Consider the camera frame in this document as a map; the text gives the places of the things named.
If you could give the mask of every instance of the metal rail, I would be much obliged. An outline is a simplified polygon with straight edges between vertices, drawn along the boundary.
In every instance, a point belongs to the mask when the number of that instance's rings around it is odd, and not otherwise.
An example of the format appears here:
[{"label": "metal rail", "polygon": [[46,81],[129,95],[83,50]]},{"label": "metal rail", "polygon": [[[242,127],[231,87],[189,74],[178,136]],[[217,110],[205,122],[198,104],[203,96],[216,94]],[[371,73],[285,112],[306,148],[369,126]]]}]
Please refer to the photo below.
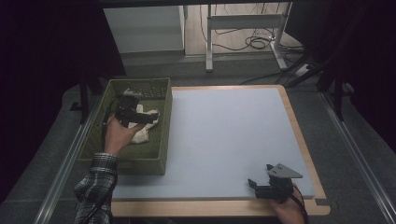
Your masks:
[{"label": "metal rail", "polygon": [[366,182],[367,187],[372,192],[376,202],[378,203],[378,206],[381,209],[385,219],[388,223],[395,224],[396,209],[391,198],[388,196],[387,192],[385,191],[379,180],[375,177],[373,170],[370,168],[370,165],[367,163],[366,159],[364,159],[361,150],[359,149],[358,145],[350,134],[345,123],[341,122],[335,115],[332,109],[332,101],[330,97],[328,95],[325,95],[324,93],[321,93],[320,96],[324,104],[327,106],[327,110],[330,114],[332,122],[334,123],[338,132],[341,134],[346,144],[346,147],[348,148],[353,160],[355,161],[359,171],[361,172],[361,175]]},{"label": "metal rail", "polygon": [[70,171],[73,168],[76,157],[79,154],[79,150],[81,149],[82,143],[84,141],[84,137],[88,132],[91,123],[93,113],[96,111],[97,106],[100,102],[99,96],[92,97],[91,103],[91,112],[87,117],[85,124],[82,124],[78,128],[78,132],[67,151],[67,154],[64,158],[64,161],[61,164],[61,167],[58,170],[54,180],[52,181],[51,186],[49,187],[49,192],[46,195],[43,203],[41,204],[40,209],[38,210],[37,216],[33,223],[49,223],[50,218],[52,216],[53,211],[55,210],[56,203],[58,202],[61,193],[64,189],[64,184],[69,177]]}]

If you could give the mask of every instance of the hand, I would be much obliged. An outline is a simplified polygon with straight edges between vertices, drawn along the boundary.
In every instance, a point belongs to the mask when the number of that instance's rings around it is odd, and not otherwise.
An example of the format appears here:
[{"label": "hand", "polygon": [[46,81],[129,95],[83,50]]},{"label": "hand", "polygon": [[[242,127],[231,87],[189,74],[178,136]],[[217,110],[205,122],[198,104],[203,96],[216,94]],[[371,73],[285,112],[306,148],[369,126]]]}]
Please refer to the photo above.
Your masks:
[{"label": "hand", "polygon": [[113,116],[107,121],[105,152],[119,156],[123,148],[131,143],[134,135],[142,130],[146,124],[136,124],[133,128],[123,127]]},{"label": "hand", "polygon": [[[303,201],[297,189],[294,190],[293,195],[300,200],[300,202]],[[304,224],[301,208],[292,198],[288,198],[283,203],[273,199],[268,199],[267,202],[274,209],[277,217],[283,224]]]}]

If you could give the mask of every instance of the light blue board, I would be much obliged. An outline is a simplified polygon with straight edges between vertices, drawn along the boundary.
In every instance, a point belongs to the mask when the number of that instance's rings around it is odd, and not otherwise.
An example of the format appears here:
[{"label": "light blue board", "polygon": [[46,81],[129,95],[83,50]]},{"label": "light blue board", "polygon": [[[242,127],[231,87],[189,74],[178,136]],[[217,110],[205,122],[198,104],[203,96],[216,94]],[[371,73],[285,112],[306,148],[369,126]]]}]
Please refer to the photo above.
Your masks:
[{"label": "light blue board", "polygon": [[254,198],[248,178],[268,185],[266,164],[282,163],[315,196],[285,106],[276,88],[173,91],[164,176],[119,176],[113,199]]}]

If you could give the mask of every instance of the olive green tray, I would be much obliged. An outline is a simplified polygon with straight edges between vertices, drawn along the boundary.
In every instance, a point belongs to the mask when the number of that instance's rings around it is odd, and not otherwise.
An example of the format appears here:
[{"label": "olive green tray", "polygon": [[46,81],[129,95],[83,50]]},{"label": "olive green tray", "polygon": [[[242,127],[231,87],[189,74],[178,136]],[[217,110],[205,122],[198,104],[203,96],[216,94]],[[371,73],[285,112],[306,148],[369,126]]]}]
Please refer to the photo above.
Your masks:
[{"label": "olive green tray", "polygon": [[[139,97],[139,104],[143,105],[144,111],[158,109],[160,117],[149,130],[147,143],[130,144],[121,152],[118,172],[120,175],[164,175],[173,100],[169,78],[110,80],[84,139],[78,161],[89,167],[93,154],[103,151],[102,124],[107,108],[117,95],[122,95],[128,88],[143,94]],[[117,102],[111,106],[110,115],[115,112],[116,106]]]}]

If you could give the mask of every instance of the black cable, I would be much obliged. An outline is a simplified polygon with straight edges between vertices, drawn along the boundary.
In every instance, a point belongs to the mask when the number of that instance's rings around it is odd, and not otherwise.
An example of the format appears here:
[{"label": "black cable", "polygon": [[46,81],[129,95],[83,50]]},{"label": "black cable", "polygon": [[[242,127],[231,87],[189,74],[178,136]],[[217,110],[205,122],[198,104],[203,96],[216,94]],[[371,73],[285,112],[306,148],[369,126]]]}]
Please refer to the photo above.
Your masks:
[{"label": "black cable", "polygon": [[279,76],[279,78],[275,81],[275,84],[277,84],[279,82],[279,80],[286,75],[287,72],[293,70],[295,67],[297,67],[298,65],[300,65],[306,58],[308,57],[307,54],[304,54],[299,60],[297,60],[296,63],[292,64],[291,67],[289,67],[281,76]]},{"label": "black cable", "polygon": [[225,4],[223,5],[224,7],[224,11],[227,12],[227,15],[230,15],[230,13],[228,13],[227,8],[225,8]]},{"label": "black cable", "polygon": [[113,184],[111,184],[110,188],[108,189],[108,192],[99,200],[98,203],[95,204],[95,206],[90,211],[90,213],[84,218],[84,220],[82,221],[82,224],[88,223],[91,220],[91,218],[97,213],[97,211],[99,211],[99,209],[102,207],[102,205],[107,200],[107,197],[109,197],[112,194],[112,192],[113,192],[114,188],[116,187],[116,185],[117,185],[117,178],[113,182]]},{"label": "black cable", "polygon": [[290,78],[297,72],[297,67],[294,69],[294,72],[291,73],[291,75],[288,76],[285,82],[283,82],[282,86],[285,86],[286,83],[290,80]]},{"label": "black cable", "polygon": [[103,122],[102,122],[102,148],[105,148],[105,140],[106,140],[106,129],[107,129],[107,121],[108,118],[110,116],[110,112],[111,112],[111,107],[113,107],[114,102],[116,101],[116,99],[120,98],[119,96],[114,97],[111,102],[110,105],[108,106],[105,116],[103,117]]},{"label": "black cable", "polygon": [[[206,39],[206,36],[205,36],[205,33],[204,33],[204,27],[203,27],[203,25],[202,25],[202,6],[199,6],[199,12],[200,12],[202,36],[204,37],[204,40],[205,40],[205,42],[207,43],[207,39]],[[230,49],[230,48],[227,48],[227,47],[222,46],[222,45],[219,45],[219,44],[212,44],[212,46],[218,46],[218,47],[221,47],[221,48],[224,48],[224,49],[229,49],[229,50],[234,50],[234,51],[238,51],[238,50],[242,50],[242,49],[247,49],[247,48],[249,47],[249,46],[245,46],[245,47],[242,47],[241,49]]]},{"label": "black cable", "polygon": [[295,53],[285,53],[285,57],[284,57],[285,60],[288,61],[288,62],[290,62],[290,63],[296,63],[297,61],[293,61],[293,60],[291,60],[291,59],[288,58],[288,55],[290,55],[290,54],[295,54]]},{"label": "black cable", "polygon": [[243,81],[243,82],[239,83],[239,85],[245,85],[245,84],[247,84],[248,82],[251,82],[251,81],[255,81],[255,80],[266,78],[266,77],[272,77],[272,76],[276,76],[276,75],[280,75],[280,74],[282,74],[282,72],[273,73],[273,74],[265,75],[265,76],[262,76],[262,77],[254,77],[252,79],[249,79],[249,80],[246,80],[246,81]]},{"label": "black cable", "polygon": [[[199,9],[200,9],[201,32],[202,32],[202,35],[203,35],[203,37],[204,37],[205,42],[207,43],[207,39],[206,39],[206,36],[205,36],[205,33],[204,33],[204,26],[203,26],[203,22],[202,22],[202,6],[200,6]],[[216,15],[216,13],[217,13],[217,5],[215,5],[215,15]],[[228,33],[235,32],[235,31],[239,31],[239,30],[241,30],[241,29],[234,29],[234,30],[231,30],[231,31],[223,32],[223,33],[218,33],[217,30],[215,30],[215,32],[216,32],[218,35],[223,35],[223,34],[228,34]],[[266,31],[268,31],[269,33],[271,33],[272,35],[274,35],[274,33],[272,33],[272,32],[271,32],[270,30],[268,30],[268,29],[263,29],[263,30],[266,30]],[[245,44],[246,44],[246,45],[245,45],[244,47],[242,47],[241,49],[231,49],[231,48],[225,47],[225,46],[223,46],[223,45],[219,45],[219,44],[212,44],[212,46],[217,46],[217,47],[221,47],[221,48],[228,49],[228,50],[233,50],[233,51],[238,51],[238,50],[242,50],[242,49],[247,49],[248,47],[251,47],[251,48],[253,48],[253,49],[258,49],[258,50],[260,50],[260,49],[265,49],[265,48],[269,45],[269,43],[271,42],[271,40],[268,39],[268,38],[265,38],[265,37],[257,36],[257,31],[258,31],[258,29],[255,29],[255,30],[253,31],[252,35],[249,36],[249,37],[247,37],[247,38],[245,39]]]},{"label": "black cable", "polygon": [[[254,6],[254,8],[258,7],[258,3],[256,3],[256,6]],[[250,10],[250,14],[254,11],[254,8]]]},{"label": "black cable", "polygon": [[304,49],[303,46],[300,47],[289,47],[289,46],[284,46],[279,44],[279,48],[282,49],[283,51],[290,52],[290,53],[305,53],[306,50]]},{"label": "black cable", "polygon": [[305,223],[305,224],[308,224],[308,223],[309,223],[309,218],[308,218],[308,214],[307,214],[306,209],[305,209],[305,202],[304,202],[303,194],[300,192],[299,189],[297,189],[297,191],[300,193],[300,196],[301,196],[301,199],[302,199],[301,202],[300,202],[300,200],[298,200],[298,199],[297,199],[294,195],[292,195],[292,194],[290,195],[290,197],[291,197],[292,200],[294,200],[294,201],[298,204],[298,206],[299,206],[300,209],[301,209],[301,213],[303,214],[304,223]]},{"label": "black cable", "polygon": [[282,44],[279,44],[279,46],[283,47],[283,48],[289,48],[289,49],[303,49],[304,48],[304,46],[285,46]]},{"label": "black cable", "polygon": [[262,4],[262,14],[267,13],[267,8],[268,8],[269,3],[264,3]]},{"label": "black cable", "polygon": [[280,3],[277,3],[276,13],[279,10]]}]

